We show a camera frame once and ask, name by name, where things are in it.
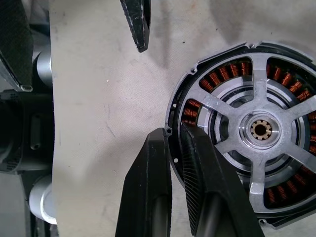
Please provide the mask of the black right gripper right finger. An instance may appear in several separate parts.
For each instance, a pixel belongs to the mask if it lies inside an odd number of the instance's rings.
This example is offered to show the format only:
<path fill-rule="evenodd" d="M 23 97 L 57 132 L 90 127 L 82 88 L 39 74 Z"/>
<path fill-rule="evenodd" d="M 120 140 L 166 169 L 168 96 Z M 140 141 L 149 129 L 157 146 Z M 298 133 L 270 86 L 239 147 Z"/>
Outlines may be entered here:
<path fill-rule="evenodd" d="M 182 124 L 183 181 L 193 237 L 265 237 L 241 181 L 198 127 Z"/>

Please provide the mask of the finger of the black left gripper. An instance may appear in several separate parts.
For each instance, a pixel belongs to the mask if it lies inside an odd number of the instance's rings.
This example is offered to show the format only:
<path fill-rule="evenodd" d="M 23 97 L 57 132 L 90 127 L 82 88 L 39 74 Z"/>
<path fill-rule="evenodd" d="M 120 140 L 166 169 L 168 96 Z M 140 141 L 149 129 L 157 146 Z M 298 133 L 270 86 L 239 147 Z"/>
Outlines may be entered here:
<path fill-rule="evenodd" d="M 151 25 L 151 0 L 120 0 L 138 52 L 148 49 Z"/>
<path fill-rule="evenodd" d="M 0 0 L 0 76 L 16 91 L 31 92 L 33 38 L 21 0 Z"/>

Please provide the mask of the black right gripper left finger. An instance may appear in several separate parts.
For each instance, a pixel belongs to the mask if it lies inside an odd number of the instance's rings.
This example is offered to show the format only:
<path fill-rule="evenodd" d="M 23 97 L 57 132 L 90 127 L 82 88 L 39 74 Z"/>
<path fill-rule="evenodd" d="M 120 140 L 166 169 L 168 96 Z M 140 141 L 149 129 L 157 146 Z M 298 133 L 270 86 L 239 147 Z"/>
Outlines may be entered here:
<path fill-rule="evenodd" d="M 148 134 L 123 185 L 115 237 L 170 237 L 172 183 L 163 128 Z"/>

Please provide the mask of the silver spoked motor cover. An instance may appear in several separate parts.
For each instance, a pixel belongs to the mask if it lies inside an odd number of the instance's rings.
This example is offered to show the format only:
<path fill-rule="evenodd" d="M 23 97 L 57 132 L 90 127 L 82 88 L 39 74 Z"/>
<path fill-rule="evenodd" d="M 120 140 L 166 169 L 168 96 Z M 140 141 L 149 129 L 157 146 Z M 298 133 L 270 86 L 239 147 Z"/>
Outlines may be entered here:
<path fill-rule="evenodd" d="M 209 108 L 216 110 L 229 119 L 228 138 L 216 145 L 222 153 L 237 151 L 252 162 L 249 187 L 249 200 L 256 213 L 275 214 L 277 210 L 268 209 L 264 205 L 265 164 L 279 155 L 287 154 L 316 172 L 316 157 L 308 151 L 295 145 L 292 140 L 292 122 L 304 115 L 316 111 L 316 95 L 289 109 L 283 109 L 267 99 L 267 61 L 274 57 L 271 53 L 249 53 L 246 55 L 252 63 L 252 81 L 254 96 L 250 102 L 234 108 L 219 98 L 202 89 L 193 90 L 194 99 Z M 251 138 L 243 140 L 241 133 L 250 136 L 249 127 L 257 118 L 270 117 L 276 120 L 278 133 L 271 142 L 265 142 L 264 147 Z"/>

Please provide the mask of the small dark object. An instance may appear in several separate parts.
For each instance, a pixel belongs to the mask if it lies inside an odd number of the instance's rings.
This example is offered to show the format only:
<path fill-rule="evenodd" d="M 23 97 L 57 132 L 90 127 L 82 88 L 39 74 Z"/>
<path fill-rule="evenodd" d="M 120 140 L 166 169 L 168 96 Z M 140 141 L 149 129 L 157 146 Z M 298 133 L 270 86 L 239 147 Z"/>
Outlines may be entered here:
<path fill-rule="evenodd" d="M 199 60 L 176 85 L 165 120 L 172 155 L 171 164 L 179 181 L 183 181 L 180 126 L 186 124 L 201 128 L 198 119 L 203 106 L 206 106 L 194 99 L 193 90 L 199 88 L 213 95 L 213 91 L 218 86 L 239 77 L 248 77 L 253 83 L 252 63 L 246 55 L 256 52 L 275 55 L 267 61 L 267 82 L 271 80 L 284 86 L 299 100 L 299 103 L 316 95 L 316 64 L 310 56 L 286 45 L 272 42 L 242 43 Z M 312 127 L 311 145 L 307 151 L 316 157 L 316 111 L 307 115 Z M 208 132 L 201 129 L 215 145 Z M 234 166 L 233 168 L 240 178 L 238 170 Z M 240 181 L 249 196 L 250 184 L 246 186 L 241 178 Z M 316 172 L 300 164 L 299 170 L 288 180 L 277 186 L 264 188 L 264 205 L 277 212 L 255 213 L 262 226 L 274 229 L 316 214 Z"/>

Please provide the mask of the black robot waist housing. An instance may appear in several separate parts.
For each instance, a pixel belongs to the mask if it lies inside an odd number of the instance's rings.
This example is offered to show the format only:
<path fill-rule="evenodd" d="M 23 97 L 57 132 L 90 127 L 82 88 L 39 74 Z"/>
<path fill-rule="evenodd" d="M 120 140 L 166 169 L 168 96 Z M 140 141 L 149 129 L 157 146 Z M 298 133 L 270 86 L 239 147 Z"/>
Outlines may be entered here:
<path fill-rule="evenodd" d="M 51 51 L 33 61 L 32 89 L 0 92 L 0 173 L 22 186 L 26 237 L 57 237 L 53 219 L 54 106 Z"/>

